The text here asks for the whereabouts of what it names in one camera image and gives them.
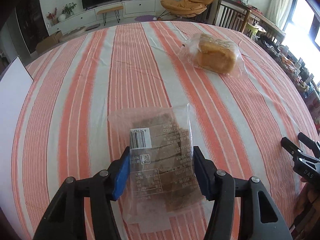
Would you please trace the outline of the person's right hand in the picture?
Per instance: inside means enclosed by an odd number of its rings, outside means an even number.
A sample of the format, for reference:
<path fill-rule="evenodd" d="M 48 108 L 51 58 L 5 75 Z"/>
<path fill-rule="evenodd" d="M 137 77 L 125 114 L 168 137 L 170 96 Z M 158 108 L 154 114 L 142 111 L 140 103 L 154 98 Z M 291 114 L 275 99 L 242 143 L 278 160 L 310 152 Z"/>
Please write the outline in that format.
<path fill-rule="evenodd" d="M 303 183 L 307 183 L 307 182 L 308 182 L 304 177 L 302 177 L 302 178 L 300 179 L 300 181 L 303 182 Z"/>

